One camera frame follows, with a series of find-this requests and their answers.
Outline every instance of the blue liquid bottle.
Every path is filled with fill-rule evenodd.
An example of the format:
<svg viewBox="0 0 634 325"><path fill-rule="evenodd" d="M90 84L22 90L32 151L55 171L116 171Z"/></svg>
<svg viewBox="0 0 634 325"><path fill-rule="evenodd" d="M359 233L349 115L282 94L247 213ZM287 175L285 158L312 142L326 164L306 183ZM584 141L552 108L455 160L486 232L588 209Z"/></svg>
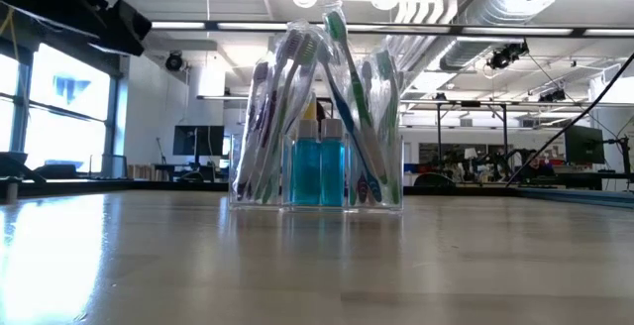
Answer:
<svg viewBox="0 0 634 325"><path fill-rule="evenodd" d="M291 197L294 205L319 205L321 153L317 128L315 120L299 121L292 160Z"/></svg>
<svg viewBox="0 0 634 325"><path fill-rule="evenodd" d="M324 206L343 206L344 129L338 119L325 119L321 126L321 203Z"/></svg>

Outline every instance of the ceiling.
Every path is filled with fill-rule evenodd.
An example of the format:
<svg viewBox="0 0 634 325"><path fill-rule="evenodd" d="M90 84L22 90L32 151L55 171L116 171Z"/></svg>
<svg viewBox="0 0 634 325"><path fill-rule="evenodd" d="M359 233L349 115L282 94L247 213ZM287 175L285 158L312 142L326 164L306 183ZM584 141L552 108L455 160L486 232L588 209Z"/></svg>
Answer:
<svg viewBox="0 0 634 325"><path fill-rule="evenodd" d="M323 5L337 0L318 0L314 7L308 9L296 6L292 0L208 0L209 10L207 0L127 1L150 20L320 21ZM628 5L631 1L557 0L530 24L634 26L634 10L629 9ZM370 2L346 1L343 10L346 19L356 23L392 22L396 15L396 9L377 10ZM233 66L233 71L227 76L227 85L232 91L243 91L249 84L253 65L265 54L272 37L272 34L259 33L153 34L153 39L172 42L175 47L183 42L188 42L189 47L194 46L195 49L183 52L183 56L193 64L204 64L208 51L218 51ZM350 36L353 54L356 58L363 58L382 38ZM212 47L208 44L210 42L217 45ZM487 69L483 71L484 59L481 59L468 68L468 73L458 74L451 81L452 89L449 90L447 86L443 89L451 99L536 99L535 96L528 96L527 91L548 83L551 78L564 77L570 96L584 99L587 79L591 75L600 73L602 67L613 65L634 51L634 41L631 40L530 39L528 45L531 56L546 73L527 56L515 62L511 66L512 70L502 73ZM150 45L148 54L167 56L168 49ZM571 67L573 60L577 61L577 67ZM407 98L424 96L412 92Z"/></svg>

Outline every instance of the wooden table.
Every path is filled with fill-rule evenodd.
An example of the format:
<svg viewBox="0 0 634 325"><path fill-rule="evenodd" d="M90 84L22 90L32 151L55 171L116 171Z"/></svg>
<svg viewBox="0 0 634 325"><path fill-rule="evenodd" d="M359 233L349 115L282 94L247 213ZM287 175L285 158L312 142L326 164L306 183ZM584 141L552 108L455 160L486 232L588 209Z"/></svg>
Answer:
<svg viewBox="0 0 634 325"><path fill-rule="evenodd" d="M402 217L209 192L0 206L0 323L631 324L634 214L406 197Z"/></svg>

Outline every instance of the duct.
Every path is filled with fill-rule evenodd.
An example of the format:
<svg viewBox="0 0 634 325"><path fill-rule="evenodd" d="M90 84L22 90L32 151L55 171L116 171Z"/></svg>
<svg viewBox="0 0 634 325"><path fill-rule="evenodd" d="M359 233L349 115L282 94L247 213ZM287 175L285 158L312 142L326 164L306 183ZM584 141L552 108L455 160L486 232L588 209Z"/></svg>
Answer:
<svg viewBox="0 0 634 325"><path fill-rule="evenodd" d="M525 25L537 14L548 8L554 1L474 0L457 17L455 23L470 25ZM452 37L439 38L425 52L425 55L415 66L414 70L441 68L447 71L458 71L485 54L490 47L491 43L489 42L461 42ZM429 90L430 87L435 89L439 86L425 86L424 89Z"/></svg>

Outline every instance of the computer monitor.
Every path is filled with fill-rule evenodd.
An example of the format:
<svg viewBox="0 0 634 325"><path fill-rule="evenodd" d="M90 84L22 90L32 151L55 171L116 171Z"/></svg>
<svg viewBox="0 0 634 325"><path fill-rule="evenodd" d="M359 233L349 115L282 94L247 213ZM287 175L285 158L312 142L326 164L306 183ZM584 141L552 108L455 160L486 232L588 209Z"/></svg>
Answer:
<svg viewBox="0 0 634 325"><path fill-rule="evenodd" d="M224 136L223 126L176 126L173 153L175 156L222 156Z"/></svg>
<svg viewBox="0 0 634 325"><path fill-rule="evenodd" d="M571 126L564 136L568 163L605 163L600 129Z"/></svg>

